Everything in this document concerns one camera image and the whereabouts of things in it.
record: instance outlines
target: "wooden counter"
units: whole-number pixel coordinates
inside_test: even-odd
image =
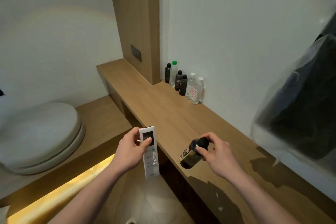
[[[300,222],[336,223],[334,201],[283,164],[272,167],[271,155],[205,105],[191,104],[164,81],[150,85],[124,59],[97,69],[143,126],[155,126],[159,147],[220,222],[257,223],[239,193],[206,162],[189,170],[180,166],[179,157],[191,140],[210,131],[230,143],[243,169]]]
[[[86,131],[69,158],[35,175],[15,175],[0,167],[0,207],[11,206],[8,217],[114,154],[119,140],[132,128],[110,96],[76,109]]]

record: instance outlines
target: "plastic bottle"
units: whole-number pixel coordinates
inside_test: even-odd
[[[195,85],[197,85],[196,74],[191,73],[191,76],[188,79],[187,89],[185,91],[185,97],[187,99],[191,99],[191,90],[193,89],[193,86]]]
[[[179,70],[177,72],[177,75],[175,76],[175,90],[179,91],[180,90],[180,81],[182,79],[182,70]]]
[[[170,68],[169,84],[172,88],[175,88],[175,76],[177,74],[177,62],[174,60],[173,65]]]
[[[191,90],[191,103],[198,104],[204,89],[203,77],[197,79],[197,84]]]
[[[171,67],[171,64],[168,63],[167,66],[166,66],[166,74],[165,74],[165,82],[166,83],[169,83],[170,67]]]
[[[187,78],[188,78],[188,76],[186,74],[184,74],[181,81],[180,81],[180,92],[179,93],[180,93],[181,96],[184,96],[186,94],[187,83],[188,83]]]
[[[209,141],[206,137],[194,139],[190,145],[183,151],[180,156],[180,164],[186,169],[192,168],[198,161],[202,159],[202,155],[196,150],[196,146],[208,150]]]

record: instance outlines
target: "air conditioner remote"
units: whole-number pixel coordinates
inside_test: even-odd
[[[143,165],[145,167],[146,179],[149,179],[153,176],[158,176],[159,171],[159,160],[158,160],[158,149],[156,146],[156,137],[155,137],[155,127],[150,126],[147,128],[141,128],[139,130],[140,140],[143,142],[148,137],[152,138],[152,142],[149,147],[145,150],[143,154]]]

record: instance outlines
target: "dark bottle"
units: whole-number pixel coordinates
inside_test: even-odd
[[[179,70],[176,74],[176,77],[175,77],[175,90],[176,91],[179,91],[180,90],[180,81],[182,79],[182,71]]]
[[[182,79],[180,80],[180,95],[185,96],[188,84],[188,76],[186,74],[183,75]]]
[[[166,66],[166,74],[165,74],[165,82],[166,83],[169,83],[170,67],[171,67],[171,64],[168,63],[167,66]]]
[[[185,149],[180,156],[180,164],[185,169],[192,168],[198,161],[202,159],[202,155],[196,150],[196,146],[208,150],[209,141],[206,137],[194,139],[191,144]]]

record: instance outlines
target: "remote display screen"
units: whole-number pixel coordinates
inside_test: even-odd
[[[150,146],[151,145],[154,145],[154,135],[153,135],[153,131],[149,131],[149,132],[145,132],[142,134],[143,136],[143,140],[145,141],[148,137],[151,137],[152,138],[152,142],[150,143]]]

